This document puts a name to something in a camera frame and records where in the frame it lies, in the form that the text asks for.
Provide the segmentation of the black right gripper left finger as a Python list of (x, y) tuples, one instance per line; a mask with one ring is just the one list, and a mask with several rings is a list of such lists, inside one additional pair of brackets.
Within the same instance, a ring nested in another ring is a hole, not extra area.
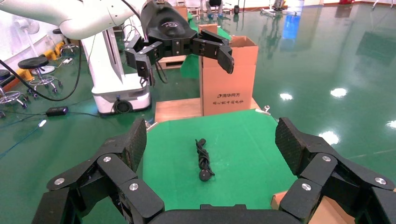
[(106, 141), (88, 160), (53, 177), (33, 218), (35, 224), (80, 224), (109, 198), (129, 224), (147, 224), (164, 212), (163, 200), (139, 177), (147, 144), (144, 119)]

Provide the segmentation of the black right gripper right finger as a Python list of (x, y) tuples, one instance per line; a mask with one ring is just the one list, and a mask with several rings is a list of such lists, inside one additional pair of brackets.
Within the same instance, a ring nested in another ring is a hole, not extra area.
[(297, 177), (279, 210), (306, 224), (328, 197), (357, 224), (395, 223), (396, 186), (389, 178), (344, 158), (322, 137), (299, 131), (286, 117), (277, 123), (275, 144)]

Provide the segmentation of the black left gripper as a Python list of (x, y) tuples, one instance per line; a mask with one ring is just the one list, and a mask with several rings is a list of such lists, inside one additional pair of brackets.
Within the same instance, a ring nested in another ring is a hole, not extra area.
[(163, 57), (195, 54), (215, 59), (228, 74), (234, 70), (229, 40), (211, 31), (193, 30), (168, 2), (148, 1), (141, 10), (145, 39), (137, 34), (125, 48), (127, 65), (136, 69), (140, 84), (153, 86), (153, 66)]

